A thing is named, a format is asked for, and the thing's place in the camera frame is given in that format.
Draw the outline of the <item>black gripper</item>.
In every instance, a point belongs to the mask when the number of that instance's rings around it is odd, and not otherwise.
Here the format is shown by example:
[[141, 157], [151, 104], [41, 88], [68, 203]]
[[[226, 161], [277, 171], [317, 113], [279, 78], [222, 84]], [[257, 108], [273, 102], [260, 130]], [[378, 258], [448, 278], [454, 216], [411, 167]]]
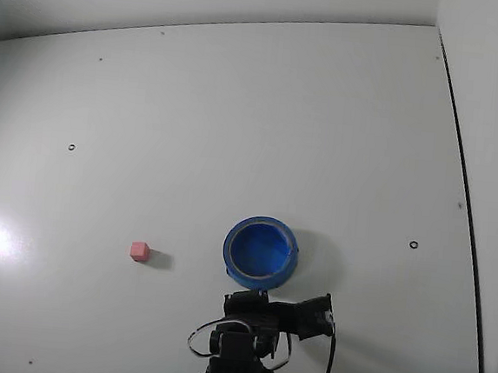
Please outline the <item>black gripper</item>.
[[280, 328], [276, 307], [264, 290], [243, 290], [227, 294], [222, 307], [225, 318], [242, 320], [253, 327]]

